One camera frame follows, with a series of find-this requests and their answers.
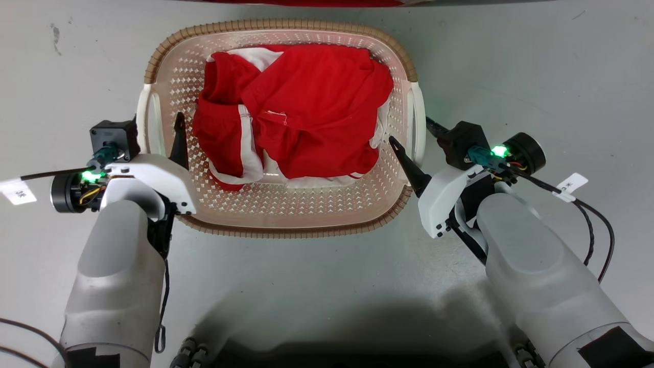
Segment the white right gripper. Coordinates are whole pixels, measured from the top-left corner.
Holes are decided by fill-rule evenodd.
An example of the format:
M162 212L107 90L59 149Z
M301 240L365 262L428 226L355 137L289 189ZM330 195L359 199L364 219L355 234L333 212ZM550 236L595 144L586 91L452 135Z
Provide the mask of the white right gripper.
M427 130L439 139L449 129L426 117ZM433 176L425 174L406 154L406 149L394 137L389 137L389 144L399 161L411 187L418 199L418 213L423 228L435 239L444 231L446 220L455 203L460 198L468 181L483 172L480 165L472 165L467 170L446 166Z

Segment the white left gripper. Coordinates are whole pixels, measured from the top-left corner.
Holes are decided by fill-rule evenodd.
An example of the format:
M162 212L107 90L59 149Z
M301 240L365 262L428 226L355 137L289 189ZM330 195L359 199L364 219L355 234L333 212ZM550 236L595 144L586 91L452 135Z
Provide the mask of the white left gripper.
M174 140L169 158L157 154L139 154L127 163L105 166L107 188L101 209L113 202L137 203L147 215L164 215L165 200L183 215L198 212L198 196L191 180L186 138L186 119L178 112L174 123Z

